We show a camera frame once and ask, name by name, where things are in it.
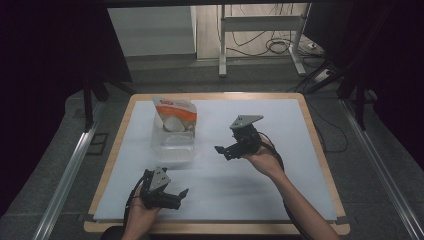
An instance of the desk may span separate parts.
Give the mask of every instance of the desk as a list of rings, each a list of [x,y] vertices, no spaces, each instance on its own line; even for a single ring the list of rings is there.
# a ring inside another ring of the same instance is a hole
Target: desk
[[[324,153],[321,149],[318,136],[315,132],[311,116],[307,109],[305,100],[302,95],[295,93],[193,93],[193,94],[161,94],[168,98],[188,98],[192,100],[254,100],[254,99],[296,99],[299,102],[305,123],[311,137],[313,148],[317,154],[319,165],[323,172],[327,187],[330,192],[331,200],[336,209],[337,221],[331,223],[332,227],[340,235],[346,235],[350,231],[349,224],[343,224],[346,217],[343,206],[341,204],[337,189],[335,187],[331,172],[329,170]],[[98,207],[99,201],[106,189],[107,183],[112,173],[118,157],[118,152],[122,144],[124,134],[129,124],[132,110],[137,101],[150,101],[151,95],[137,94],[134,95],[127,107],[117,137],[113,144],[108,162],[104,169],[102,178],[98,185],[96,194],[93,198],[89,214],[94,215]],[[84,229],[87,232],[103,232],[108,227],[120,225],[118,223],[95,223],[94,221],[86,221]],[[166,222],[157,223],[151,229],[151,233],[160,234],[298,234],[296,228],[289,223],[235,223],[235,222]]]

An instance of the gray carpet floor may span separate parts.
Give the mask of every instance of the gray carpet floor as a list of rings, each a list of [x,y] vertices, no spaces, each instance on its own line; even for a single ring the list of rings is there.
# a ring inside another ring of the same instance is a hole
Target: gray carpet floor
[[[138,93],[286,92],[302,80],[290,59],[230,60],[226,78],[219,78],[216,61],[158,58],[130,59],[128,64],[133,82],[125,84]],[[96,131],[99,137],[107,136],[105,147],[103,151],[96,145],[88,149],[50,239],[100,238],[100,234],[85,232],[83,223],[90,218],[87,212],[91,200],[130,99],[122,90],[110,84],[106,86],[110,97]],[[335,82],[305,97],[321,133],[322,146],[351,226],[351,232],[342,239],[410,239],[343,112],[335,93],[337,87]],[[34,235],[84,129],[82,96],[78,92],[68,98],[65,117],[49,148],[0,220],[0,239],[31,239]],[[366,105],[364,118],[367,133],[390,173],[419,220],[424,222],[423,171],[385,128],[372,103]],[[223,238],[195,236],[193,239]],[[256,236],[255,239],[267,238]]]

